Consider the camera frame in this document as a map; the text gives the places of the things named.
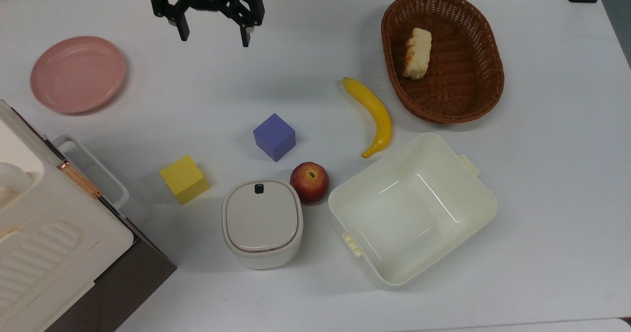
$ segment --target bread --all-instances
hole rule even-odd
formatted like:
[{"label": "bread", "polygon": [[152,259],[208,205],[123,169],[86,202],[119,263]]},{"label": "bread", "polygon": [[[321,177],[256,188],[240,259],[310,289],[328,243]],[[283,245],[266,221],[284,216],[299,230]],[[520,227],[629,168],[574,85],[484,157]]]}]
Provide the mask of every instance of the bread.
[{"label": "bread", "polygon": [[414,28],[412,35],[405,43],[405,71],[403,76],[412,80],[420,80],[425,76],[430,63],[432,34],[424,29]]}]

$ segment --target blue block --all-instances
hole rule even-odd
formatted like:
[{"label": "blue block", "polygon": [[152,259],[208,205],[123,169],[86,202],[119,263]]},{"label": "blue block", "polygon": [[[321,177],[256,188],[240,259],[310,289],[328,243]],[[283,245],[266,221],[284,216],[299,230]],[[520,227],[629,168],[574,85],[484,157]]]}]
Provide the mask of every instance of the blue block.
[{"label": "blue block", "polygon": [[254,129],[254,140],[274,162],[296,146],[296,132],[276,113]]}]

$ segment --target brown wicker basket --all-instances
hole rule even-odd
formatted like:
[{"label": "brown wicker basket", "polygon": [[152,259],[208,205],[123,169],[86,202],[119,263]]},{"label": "brown wicker basket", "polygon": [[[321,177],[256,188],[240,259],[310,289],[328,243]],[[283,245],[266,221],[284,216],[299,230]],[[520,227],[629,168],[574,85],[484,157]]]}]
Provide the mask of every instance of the brown wicker basket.
[{"label": "brown wicker basket", "polygon": [[[414,27],[432,33],[425,76],[403,76],[405,43]],[[388,76],[399,100],[434,123],[482,117],[500,100],[502,61],[486,18],[466,0],[395,0],[381,21]]]}]

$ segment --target red apple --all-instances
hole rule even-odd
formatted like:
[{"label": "red apple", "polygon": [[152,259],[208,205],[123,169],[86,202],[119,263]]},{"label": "red apple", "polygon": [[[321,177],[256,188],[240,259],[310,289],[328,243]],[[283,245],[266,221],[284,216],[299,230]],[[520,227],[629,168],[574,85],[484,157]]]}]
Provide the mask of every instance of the red apple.
[{"label": "red apple", "polygon": [[302,204],[316,204],[326,197],[329,191],[329,175],[322,166],[305,162],[293,170],[289,184],[296,189]]}]

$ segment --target appliance handle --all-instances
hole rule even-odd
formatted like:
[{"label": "appliance handle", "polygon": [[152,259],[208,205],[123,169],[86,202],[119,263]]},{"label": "appliance handle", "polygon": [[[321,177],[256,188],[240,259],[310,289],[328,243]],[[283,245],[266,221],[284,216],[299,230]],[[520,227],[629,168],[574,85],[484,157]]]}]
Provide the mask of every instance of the appliance handle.
[{"label": "appliance handle", "polygon": [[116,177],[114,177],[114,175],[109,170],[107,170],[107,168],[101,163],[101,161],[94,157],[94,155],[92,155],[92,153],[90,153],[90,151],[85,148],[85,146],[81,145],[79,141],[76,141],[76,139],[74,139],[74,137],[72,137],[71,135],[64,134],[60,137],[57,137],[52,142],[52,145],[54,145],[56,148],[59,148],[61,145],[67,142],[74,143],[74,145],[77,146],[77,148],[81,150],[81,152],[83,152],[92,162],[94,162],[94,164],[97,165],[101,169],[101,171],[103,171],[103,173],[105,173],[105,175],[109,179],[111,179],[112,182],[114,182],[116,186],[120,189],[120,191],[122,192],[122,196],[117,201],[112,203],[112,206],[114,208],[120,209],[120,207],[122,207],[125,202],[127,202],[127,199],[129,199],[129,191],[127,190],[127,188],[125,188],[125,186],[123,186],[122,183],[118,179],[116,179]]}]

